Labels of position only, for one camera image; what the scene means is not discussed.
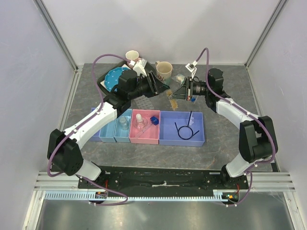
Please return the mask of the test tube brush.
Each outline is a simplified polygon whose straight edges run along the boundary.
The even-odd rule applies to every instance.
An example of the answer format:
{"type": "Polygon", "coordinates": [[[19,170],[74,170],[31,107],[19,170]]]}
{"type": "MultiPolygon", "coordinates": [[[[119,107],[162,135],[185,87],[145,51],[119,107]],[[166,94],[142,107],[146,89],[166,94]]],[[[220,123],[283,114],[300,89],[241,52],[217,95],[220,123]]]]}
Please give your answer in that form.
{"type": "MultiPolygon", "coordinates": [[[[171,96],[172,94],[172,90],[167,90],[166,91],[166,95],[167,95],[167,98],[169,99],[169,97],[171,96]]],[[[172,110],[175,111],[178,109],[178,104],[177,104],[177,101],[176,100],[173,100],[173,99],[169,99],[169,102],[171,104],[171,107],[172,107],[172,110]]]]}

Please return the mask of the blue base graduated cylinder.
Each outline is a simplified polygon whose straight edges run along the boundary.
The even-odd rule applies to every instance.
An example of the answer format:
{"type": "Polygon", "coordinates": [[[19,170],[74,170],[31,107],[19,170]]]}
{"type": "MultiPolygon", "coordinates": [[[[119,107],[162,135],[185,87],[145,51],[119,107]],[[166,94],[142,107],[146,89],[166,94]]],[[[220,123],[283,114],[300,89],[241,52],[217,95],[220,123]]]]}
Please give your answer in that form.
{"type": "Polygon", "coordinates": [[[144,127],[137,135],[136,138],[139,138],[141,135],[143,135],[149,128],[151,128],[152,126],[157,126],[159,124],[159,119],[155,116],[152,116],[150,118],[151,123],[149,125],[147,125],[146,127],[144,127]]]}

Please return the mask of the glass alcohol lamp white cap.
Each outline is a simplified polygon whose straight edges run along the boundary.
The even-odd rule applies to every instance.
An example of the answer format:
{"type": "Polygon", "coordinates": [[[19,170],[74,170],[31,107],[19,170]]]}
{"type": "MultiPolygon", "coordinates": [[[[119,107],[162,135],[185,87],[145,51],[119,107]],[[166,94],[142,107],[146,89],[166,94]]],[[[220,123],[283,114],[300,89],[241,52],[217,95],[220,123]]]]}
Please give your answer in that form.
{"type": "Polygon", "coordinates": [[[135,118],[136,118],[135,127],[138,130],[143,130],[144,128],[147,127],[148,121],[145,117],[143,117],[141,114],[136,114],[135,118]]]}

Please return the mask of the black wire ring stand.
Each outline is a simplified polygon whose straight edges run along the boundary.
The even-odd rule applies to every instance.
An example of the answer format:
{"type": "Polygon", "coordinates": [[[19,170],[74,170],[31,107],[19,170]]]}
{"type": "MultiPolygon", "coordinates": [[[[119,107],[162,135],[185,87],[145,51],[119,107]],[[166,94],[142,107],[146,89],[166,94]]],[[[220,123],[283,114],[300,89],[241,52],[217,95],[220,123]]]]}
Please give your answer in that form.
{"type": "Polygon", "coordinates": [[[190,111],[190,113],[189,113],[189,119],[188,119],[188,122],[187,122],[187,124],[186,124],[185,126],[178,127],[178,126],[177,126],[177,123],[174,122],[175,127],[176,127],[176,130],[177,130],[177,134],[178,134],[178,136],[179,136],[182,140],[190,140],[192,137],[194,137],[196,134],[199,133],[199,130],[196,131],[196,132],[194,132],[193,129],[190,127],[191,117],[192,117],[192,111],[190,111]],[[181,136],[180,131],[181,131],[181,129],[183,129],[183,128],[187,128],[187,129],[190,130],[191,135],[190,135],[188,138],[184,138],[184,137],[181,136]]]}

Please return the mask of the small glass beaker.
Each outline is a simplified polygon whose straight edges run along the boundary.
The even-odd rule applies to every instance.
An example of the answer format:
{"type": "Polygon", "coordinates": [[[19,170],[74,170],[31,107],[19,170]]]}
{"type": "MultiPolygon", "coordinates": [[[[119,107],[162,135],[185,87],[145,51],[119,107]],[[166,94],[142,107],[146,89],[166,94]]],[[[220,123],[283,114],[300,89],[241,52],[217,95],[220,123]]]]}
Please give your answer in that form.
{"type": "Polygon", "coordinates": [[[129,123],[128,123],[128,120],[126,118],[126,116],[121,116],[118,118],[118,123],[119,123],[119,126],[122,130],[128,130],[129,128],[129,123]]]}

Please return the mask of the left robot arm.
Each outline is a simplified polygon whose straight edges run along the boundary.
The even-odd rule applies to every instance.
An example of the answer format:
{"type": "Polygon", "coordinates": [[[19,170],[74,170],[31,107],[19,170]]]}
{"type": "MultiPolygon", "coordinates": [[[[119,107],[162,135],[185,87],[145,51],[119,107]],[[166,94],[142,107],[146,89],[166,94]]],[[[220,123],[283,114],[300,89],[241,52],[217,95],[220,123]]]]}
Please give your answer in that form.
{"type": "Polygon", "coordinates": [[[133,99],[141,96],[150,98],[168,89],[169,86],[161,82],[152,71],[145,76],[138,75],[133,70],[123,71],[117,84],[90,114],[64,131],[55,129],[51,132],[47,151],[48,175],[54,176],[51,166],[55,165],[60,173],[67,176],[87,178],[94,188],[104,186],[105,176],[101,174],[102,170],[94,163],[86,161],[81,149],[97,131],[130,108],[133,99]]]}

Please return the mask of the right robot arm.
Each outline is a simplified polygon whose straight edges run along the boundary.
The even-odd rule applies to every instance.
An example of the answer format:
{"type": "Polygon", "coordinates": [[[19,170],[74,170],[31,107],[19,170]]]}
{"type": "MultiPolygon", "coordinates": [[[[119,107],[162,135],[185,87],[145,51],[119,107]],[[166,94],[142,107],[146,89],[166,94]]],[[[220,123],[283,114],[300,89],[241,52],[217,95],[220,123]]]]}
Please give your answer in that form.
{"type": "Polygon", "coordinates": [[[222,168],[220,184],[232,188],[237,177],[245,175],[259,163],[274,160],[278,151],[273,121],[269,116],[255,115],[237,104],[223,87],[223,72],[212,68],[205,81],[187,77],[169,98],[189,101],[193,96],[204,96],[207,106],[227,118],[239,129],[239,153],[222,168]]]}

